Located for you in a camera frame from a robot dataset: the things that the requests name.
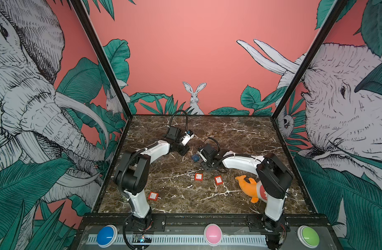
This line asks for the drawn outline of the blue padlock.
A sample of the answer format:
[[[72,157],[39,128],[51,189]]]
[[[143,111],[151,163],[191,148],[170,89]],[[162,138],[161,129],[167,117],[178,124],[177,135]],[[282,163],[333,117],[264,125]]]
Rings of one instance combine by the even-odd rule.
[[[199,155],[197,155],[197,154],[193,155],[193,156],[192,156],[192,160],[193,160],[194,162],[198,162],[198,161],[200,160]]]

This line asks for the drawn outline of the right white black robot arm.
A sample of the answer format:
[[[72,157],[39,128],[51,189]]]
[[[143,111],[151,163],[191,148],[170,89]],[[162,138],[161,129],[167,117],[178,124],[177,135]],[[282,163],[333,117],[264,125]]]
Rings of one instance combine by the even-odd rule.
[[[241,154],[227,149],[215,149],[207,143],[197,148],[197,154],[205,170],[236,169],[256,175],[258,181],[252,178],[246,181],[245,175],[236,177],[236,180],[241,190],[251,197],[252,203],[259,200],[266,203],[262,216],[266,231],[287,231],[284,205],[294,175],[275,154]]]

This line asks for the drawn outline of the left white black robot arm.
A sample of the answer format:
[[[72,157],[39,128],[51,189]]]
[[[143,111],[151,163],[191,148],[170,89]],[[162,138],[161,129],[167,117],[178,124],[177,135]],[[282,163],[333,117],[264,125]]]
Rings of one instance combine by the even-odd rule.
[[[150,164],[161,156],[178,152],[185,156],[189,151],[188,142],[195,136],[188,129],[188,114],[178,110],[174,114],[184,113],[185,130],[173,127],[171,117],[167,133],[163,139],[136,151],[125,151],[114,175],[114,182],[119,193],[128,199],[132,214],[129,216],[138,224],[141,230],[146,230],[152,224],[152,210],[147,202],[145,186],[147,184]]]

